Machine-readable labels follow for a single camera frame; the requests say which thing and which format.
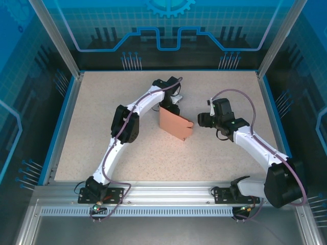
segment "beige tabletop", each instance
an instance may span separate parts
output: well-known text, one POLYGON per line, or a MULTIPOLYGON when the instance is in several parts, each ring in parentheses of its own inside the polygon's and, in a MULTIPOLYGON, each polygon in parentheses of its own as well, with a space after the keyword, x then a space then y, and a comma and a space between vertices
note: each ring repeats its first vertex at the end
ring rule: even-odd
MULTIPOLYGON (((257 117, 254 130, 276 147, 254 71, 108 71, 86 72, 55 175, 55 181, 82 181, 93 174, 105 154, 116 107, 142 96, 156 79, 183 77, 180 115, 194 122, 193 134, 181 141, 159 128, 158 112, 140 120, 136 141, 124 151, 112 178, 117 181, 230 181, 244 175, 264 177, 260 165, 216 130, 200 128, 197 115, 209 112, 207 100, 226 88, 247 93, 257 117)), ((235 117, 249 123, 252 108, 242 95, 226 92, 235 117)))

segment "black end effector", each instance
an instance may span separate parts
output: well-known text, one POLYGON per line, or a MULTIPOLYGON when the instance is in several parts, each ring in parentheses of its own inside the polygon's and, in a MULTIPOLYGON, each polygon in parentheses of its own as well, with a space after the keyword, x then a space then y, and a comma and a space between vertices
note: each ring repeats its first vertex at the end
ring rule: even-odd
POLYGON ((233 141, 233 133, 243 126, 250 124, 242 118, 235 119, 231 110, 229 100, 226 98, 213 101, 215 115, 209 112, 198 114, 198 124, 200 127, 215 128, 221 134, 233 141))
POLYGON ((85 188, 95 198, 96 201, 102 200, 106 196, 108 185, 103 185, 94 180, 93 176, 85 182, 85 188))
MULTIPOLYGON (((304 167, 301 161, 288 158, 287 163, 296 172, 302 185, 308 192, 305 184, 304 167)), ((302 198, 302 192, 294 176, 284 164, 272 164, 268 168, 264 192, 267 200, 275 208, 280 208, 290 202, 302 198)))
MULTIPOLYGON (((130 110, 125 106, 118 106, 116 112, 113 117, 112 125, 111 125, 111 135, 116 137, 119 131, 121 130, 130 110)), ((132 143, 136 140, 139 131, 139 115, 134 112, 129 118, 128 123, 126 124, 125 129, 118 137, 118 140, 121 141, 121 144, 124 143, 132 143)))
MULTIPOLYGON (((158 80, 155 80, 152 85, 153 86, 157 86, 159 88, 167 88, 167 87, 170 87, 174 84, 176 84, 178 82, 178 79, 175 78, 175 77, 170 77, 166 82, 161 80, 161 79, 158 79, 158 80)), ((162 107, 162 108, 165 108, 166 110, 176 114, 176 115, 179 115, 180 113, 180 110, 178 108, 177 105, 174 105, 173 104, 173 101, 172 101, 172 98, 171 96, 180 88, 180 84, 179 85, 176 85, 168 90, 165 90, 165 97, 163 98, 163 100, 159 103, 159 105, 162 107)))

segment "metal post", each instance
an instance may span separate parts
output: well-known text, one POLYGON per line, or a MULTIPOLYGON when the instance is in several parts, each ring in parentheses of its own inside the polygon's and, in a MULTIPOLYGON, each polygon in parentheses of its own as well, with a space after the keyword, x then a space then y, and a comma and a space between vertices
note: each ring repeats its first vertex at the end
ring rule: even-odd
POLYGON ((307 0, 295 0, 294 4, 292 5, 290 11, 288 12, 287 16, 283 21, 281 28, 275 36, 275 39, 273 40, 264 60, 262 61, 258 69, 260 79, 266 74, 269 66, 271 65, 279 49, 283 45, 288 33, 291 31, 295 21, 300 15, 306 2, 307 0))
POLYGON ((80 70, 44 3, 42 0, 29 0, 29 2, 59 51, 63 61, 66 63, 68 69, 76 79, 79 79, 80 70))

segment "black mounting bracket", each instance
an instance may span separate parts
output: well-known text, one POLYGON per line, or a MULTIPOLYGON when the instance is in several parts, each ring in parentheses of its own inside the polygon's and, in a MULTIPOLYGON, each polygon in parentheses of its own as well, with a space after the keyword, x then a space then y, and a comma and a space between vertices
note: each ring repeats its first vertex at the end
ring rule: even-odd
POLYGON ((211 195, 215 199, 215 204, 256 204, 260 203, 260 198, 257 197, 238 197, 234 199, 229 188, 220 188, 218 186, 211 189, 211 195))
MULTIPOLYGON (((107 188, 103 204, 117 204, 124 195, 123 188, 107 188)), ((79 204, 94 204, 97 199, 87 188, 81 188, 77 203, 79 204)))

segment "blue trim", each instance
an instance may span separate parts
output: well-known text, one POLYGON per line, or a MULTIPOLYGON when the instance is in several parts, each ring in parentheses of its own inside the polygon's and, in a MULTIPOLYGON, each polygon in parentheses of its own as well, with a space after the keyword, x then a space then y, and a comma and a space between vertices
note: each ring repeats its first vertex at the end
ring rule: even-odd
POLYGON ((289 157, 292 157, 292 153, 291 153, 290 147, 288 145, 288 142, 287 142, 287 139, 286 139, 286 135, 285 135, 285 132, 284 132, 284 129, 283 129, 283 126, 282 126, 282 121, 281 121, 281 119, 279 117, 279 114, 278 114, 278 111, 277 111, 277 108, 276 108, 276 104, 275 104, 274 98, 272 97, 272 93, 271 93, 270 86, 268 84, 268 80, 267 80, 266 75, 264 75, 264 79, 263 80, 264 80, 264 83, 265 83, 265 86, 266 86, 266 89, 267 89, 267 93, 268 93, 268 97, 269 97, 269 101, 270 101, 272 110, 273 110, 274 115, 275 115, 275 118, 276 118, 278 130, 281 133, 283 145, 284 145, 284 148, 285 148, 285 153, 289 157))
POLYGON ((317 135, 319 137, 319 140, 321 142, 321 145, 323 147, 323 150, 325 151, 326 155, 327 155, 327 145, 326 145, 326 142, 323 138, 323 135, 320 131, 320 125, 321 125, 321 118, 327 114, 327 107, 323 108, 319 114, 318 114, 318 118, 317 118, 317 124, 316 124, 316 132, 317 132, 317 135))
POLYGON ((282 5, 284 0, 280 0, 276 9, 275 9, 275 12, 273 13, 272 17, 271 17, 271 20, 267 26, 267 29, 265 31, 265 33, 263 34, 263 37, 260 41, 260 44, 257 48, 227 48, 227 47, 224 47, 214 36, 211 32, 204 32, 204 31, 201 31, 201 27, 200 26, 185 26, 185 27, 180 27, 177 31, 177 45, 176 47, 161 47, 161 44, 160 44, 160 31, 157 27, 137 27, 136 28, 136 32, 129 32, 127 33, 117 44, 114 48, 104 48, 104 49, 81 49, 77 43, 77 40, 75 39, 74 35, 73 35, 73 32, 62 12, 62 9, 60 8, 59 6, 59 3, 58 3, 58 0, 55 0, 55 4, 57 6, 57 9, 59 11, 59 14, 67 28, 67 31, 69 33, 69 35, 71 36, 71 39, 75 45, 75 48, 81 52, 81 53, 89 53, 89 52, 115 52, 129 37, 131 36, 141 36, 141 31, 155 31, 156 33, 156 44, 157 44, 157 48, 158 50, 160 51, 177 51, 180 49, 180 46, 181 46, 181 40, 182 40, 182 34, 181 32, 183 30, 195 30, 196 31, 196 35, 201 35, 201 36, 208 36, 214 43, 215 45, 217 45, 222 51, 244 51, 244 52, 256 52, 256 51, 259 51, 261 49, 261 47, 263 46, 265 40, 266 40, 266 37, 270 31, 270 28, 277 16, 277 13, 282 5))
POLYGON ((17 147, 17 144, 18 144, 18 141, 19 141, 19 139, 20 139, 20 136, 21 136, 21 134, 22 134, 22 125, 21 125, 20 115, 19 115, 19 113, 18 113, 15 109, 13 109, 13 108, 11 108, 10 106, 8 106, 8 105, 7 105, 4 101, 2 101, 2 100, 0 100, 0 106, 3 106, 7 111, 9 111, 10 114, 12 114, 14 117, 16 117, 17 125, 18 125, 18 132, 17 132, 17 135, 16 135, 16 137, 15 137, 14 142, 12 143, 12 146, 11 146, 11 148, 10 148, 10 151, 9 151, 9 154, 8 154, 7 159, 6 159, 6 161, 5 161, 5 164, 4 164, 4 166, 3 166, 3 168, 2 168, 2 170, 1 170, 1 172, 0 172, 0 184, 1 184, 2 179, 4 178, 5 173, 6 173, 7 169, 8 169, 8 166, 9 166, 9 163, 10 163, 10 161, 11 161, 11 158, 12 158, 12 156, 13 156, 13 154, 14 154, 14 152, 15 152, 15 149, 16 149, 16 147, 17 147))
POLYGON ((44 161, 42 172, 41 172, 39 181, 37 183, 38 185, 43 185, 43 181, 45 179, 46 172, 47 172, 47 170, 49 168, 49 164, 50 164, 50 159, 51 159, 51 156, 52 156, 53 148, 55 147, 55 143, 56 143, 57 136, 58 136, 58 133, 59 133, 59 129, 60 129, 60 126, 61 126, 63 115, 64 115, 64 113, 66 111, 66 107, 67 107, 69 96, 71 95, 71 91, 72 91, 72 87, 73 87, 73 84, 74 84, 74 80, 75 80, 75 78, 72 76, 71 81, 70 81, 69 86, 68 86, 68 89, 67 89, 67 93, 66 93, 65 99, 63 101, 63 104, 62 104, 62 107, 61 107, 61 110, 60 110, 60 114, 59 114, 59 117, 58 117, 58 120, 57 120, 55 132, 53 133, 53 136, 52 136, 52 139, 51 139, 51 143, 50 143, 50 146, 49 146, 49 150, 48 150, 48 153, 46 154, 46 158, 45 158, 45 161, 44 161))

